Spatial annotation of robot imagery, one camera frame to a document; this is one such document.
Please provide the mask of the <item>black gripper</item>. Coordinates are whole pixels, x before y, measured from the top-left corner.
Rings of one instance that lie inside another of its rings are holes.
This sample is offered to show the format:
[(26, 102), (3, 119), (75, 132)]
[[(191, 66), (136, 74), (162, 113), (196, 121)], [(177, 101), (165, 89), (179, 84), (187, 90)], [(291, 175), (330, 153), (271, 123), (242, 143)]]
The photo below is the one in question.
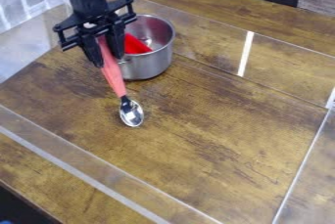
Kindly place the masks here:
[(73, 13), (53, 28), (59, 36), (62, 50), (82, 47), (94, 66), (102, 68), (104, 58), (97, 37), (106, 35), (112, 54), (117, 59), (122, 59), (125, 56), (125, 28), (138, 19), (133, 3), (134, 0), (116, 0), (108, 4), (108, 10), (94, 17), (86, 18), (78, 13)]

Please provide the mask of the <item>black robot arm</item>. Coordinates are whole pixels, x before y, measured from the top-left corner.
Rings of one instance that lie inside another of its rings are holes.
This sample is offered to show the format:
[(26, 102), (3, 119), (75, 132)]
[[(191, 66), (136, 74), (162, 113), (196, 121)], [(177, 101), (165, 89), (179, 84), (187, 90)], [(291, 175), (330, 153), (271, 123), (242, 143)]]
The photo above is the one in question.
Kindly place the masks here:
[(126, 25), (138, 17), (134, 0), (70, 0), (73, 14), (54, 25), (63, 51), (81, 47), (87, 59), (97, 67), (104, 67), (98, 38), (108, 38), (112, 54), (125, 56)]

